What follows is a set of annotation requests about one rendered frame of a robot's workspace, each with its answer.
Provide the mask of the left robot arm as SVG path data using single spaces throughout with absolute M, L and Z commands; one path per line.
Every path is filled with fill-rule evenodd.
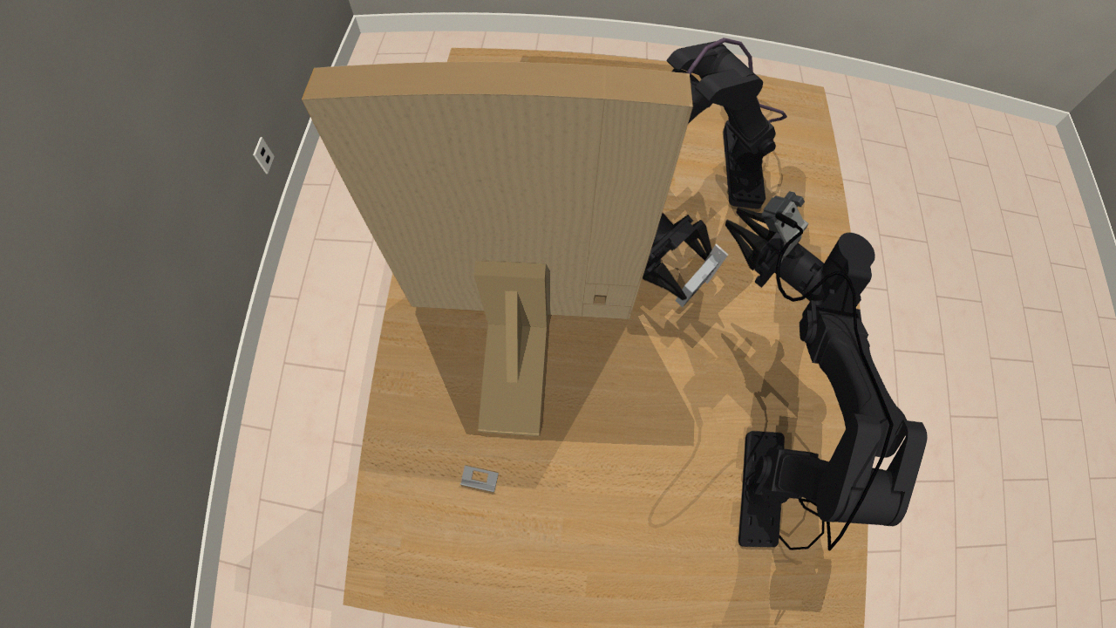
M 805 283 L 801 294 L 812 290 L 825 276 L 839 271 L 849 277 L 857 306 L 862 291 L 870 282 L 874 261 L 875 250 L 868 239 L 845 232 L 820 271 L 812 267 L 812 281 L 809 286 Z M 926 447 L 929 435 L 923 422 L 906 419 L 889 398 L 870 357 L 862 310 L 856 309 L 862 352 L 868 359 L 876 383 L 868 365 L 862 360 L 860 346 L 854 336 L 853 292 L 848 280 L 844 276 L 830 276 L 806 299 L 810 303 L 799 322 L 799 337 L 806 342 L 812 363 L 820 363 L 820 369 L 833 383 L 847 428 L 830 461 L 820 460 L 820 454 L 812 452 L 785 450 L 783 433 L 749 432 L 745 435 L 740 545 L 778 545 L 781 503 L 788 497 L 806 497 L 816 503 L 824 522 L 847 523 L 860 501 L 862 490 L 868 487 L 869 476 L 875 472 L 875 457 L 881 457 L 888 437 L 888 421 L 894 425 L 884 458 L 898 452 L 888 470 L 878 468 L 852 523 L 898 525 L 908 512 L 910 496 Z

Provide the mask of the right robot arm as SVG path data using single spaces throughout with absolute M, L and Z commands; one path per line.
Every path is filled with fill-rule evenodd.
M 675 49 L 666 60 L 674 68 L 672 71 L 686 74 L 705 46 L 708 44 Z M 770 151 L 776 149 L 775 126 L 764 118 L 757 100 L 764 80 L 751 73 L 723 44 L 708 49 L 692 74 L 700 75 L 701 80 L 698 83 L 690 75 L 693 110 L 689 123 L 712 104 L 722 105 L 729 116 L 725 136 L 731 199 L 764 204 L 762 162 Z

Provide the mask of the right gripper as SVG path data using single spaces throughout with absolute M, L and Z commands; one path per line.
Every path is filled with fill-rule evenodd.
M 675 225 L 672 225 L 672 222 L 666 218 L 664 212 L 662 213 L 660 225 L 657 228 L 657 236 L 655 236 L 652 250 L 650 251 L 650 259 L 647 259 L 647 265 L 643 276 L 644 281 L 656 283 L 662 287 L 662 289 L 672 291 L 672 294 L 680 297 L 682 301 L 687 298 L 684 294 L 684 291 L 680 289 L 677 281 L 675 281 L 675 278 L 668 272 L 667 267 L 664 265 L 664 263 L 660 263 L 660 265 L 657 265 L 657 262 L 662 257 L 668 253 L 671 249 L 674 250 L 680 247 L 682 242 L 686 242 L 687 245 L 695 251 L 695 253 L 703 258 L 703 261 L 706 261 L 708 255 L 712 251 L 710 238 L 708 235 L 708 228 L 704 225 L 703 220 L 698 220 L 694 225 L 691 225 L 692 222 L 692 218 L 687 215 L 686 218 L 679 220 L 679 222 L 675 222 Z M 708 254 L 700 245 L 700 242 L 695 239 L 700 239 L 700 242 Z

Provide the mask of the grey mortise lock with keyhole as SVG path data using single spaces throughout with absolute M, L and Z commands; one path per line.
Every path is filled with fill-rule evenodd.
M 706 261 L 704 261 L 703 265 L 700 268 L 700 270 L 698 270 L 698 273 L 695 273 L 695 276 L 692 276 L 690 281 L 684 286 L 684 289 L 682 289 L 682 291 L 684 291 L 684 294 L 687 298 L 684 301 L 682 301 L 682 299 L 677 297 L 677 299 L 675 299 L 675 302 L 684 307 L 687 303 L 687 301 L 690 301 L 690 299 L 693 297 L 694 291 L 698 291 L 698 286 L 701 287 L 703 286 L 704 282 L 706 283 L 710 282 L 712 276 L 716 273 L 718 268 L 722 265 L 727 257 L 728 253 L 725 253 L 725 251 L 722 250 L 722 248 L 718 245 L 712 248 L 711 253 L 708 255 L 709 259 L 706 258 Z

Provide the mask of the grey metal bracket with rectangular hole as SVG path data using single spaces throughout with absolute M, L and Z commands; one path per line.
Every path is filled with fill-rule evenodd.
M 472 480 L 473 471 L 489 474 L 489 476 L 487 477 L 487 482 Z M 482 490 L 490 490 L 490 492 L 494 492 L 497 487 L 498 474 L 499 473 L 496 472 L 487 472 L 485 468 L 470 468 L 469 466 L 464 466 L 462 480 L 459 484 L 466 487 L 478 487 Z

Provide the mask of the tan wooden door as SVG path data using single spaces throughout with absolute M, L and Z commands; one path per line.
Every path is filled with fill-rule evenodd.
M 541 437 L 548 315 L 631 318 L 690 74 L 331 66 L 302 102 L 411 307 L 485 311 L 478 432 Z

